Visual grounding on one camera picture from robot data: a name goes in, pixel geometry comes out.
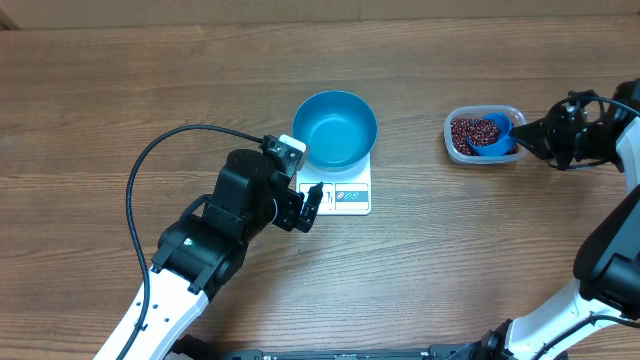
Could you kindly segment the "blue plastic measuring scoop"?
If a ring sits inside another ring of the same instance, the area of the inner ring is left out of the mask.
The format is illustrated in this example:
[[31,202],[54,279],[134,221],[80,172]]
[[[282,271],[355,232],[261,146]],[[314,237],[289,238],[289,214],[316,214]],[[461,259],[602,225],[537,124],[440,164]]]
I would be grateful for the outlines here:
[[485,115],[483,118],[491,119],[499,125],[501,129],[500,139],[492,145],[471,145],[471,147],[478,153],[479,156],[502,156],[508,154],[516,144],[514,139],[509,136],[510,130],[514,128],[514,124],[511,119],[502,112],[490,113]]

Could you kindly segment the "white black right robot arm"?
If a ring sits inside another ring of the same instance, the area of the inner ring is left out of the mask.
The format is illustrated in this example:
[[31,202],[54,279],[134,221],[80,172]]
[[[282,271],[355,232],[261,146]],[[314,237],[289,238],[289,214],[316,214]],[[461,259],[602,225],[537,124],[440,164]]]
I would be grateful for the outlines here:
[[572,345],[611,325],[639,325],[639,82],[612,97],[572,92],[547,115],[509,133],[557,170],[612,163],[626,197],[587,237],[572,280],[526,316],[487,332],[460,359],[563,359]]

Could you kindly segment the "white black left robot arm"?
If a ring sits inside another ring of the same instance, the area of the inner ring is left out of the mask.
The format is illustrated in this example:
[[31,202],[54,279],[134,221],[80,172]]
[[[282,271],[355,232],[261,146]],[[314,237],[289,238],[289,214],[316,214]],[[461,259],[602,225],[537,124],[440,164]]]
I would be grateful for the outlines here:
[[162,359],[242,267],[268,224],[308,232],[322,198],[290,189],[304,152],[286,144],[229,153],[212,193],[194,200],[158,240],[143,284],[99,359]]

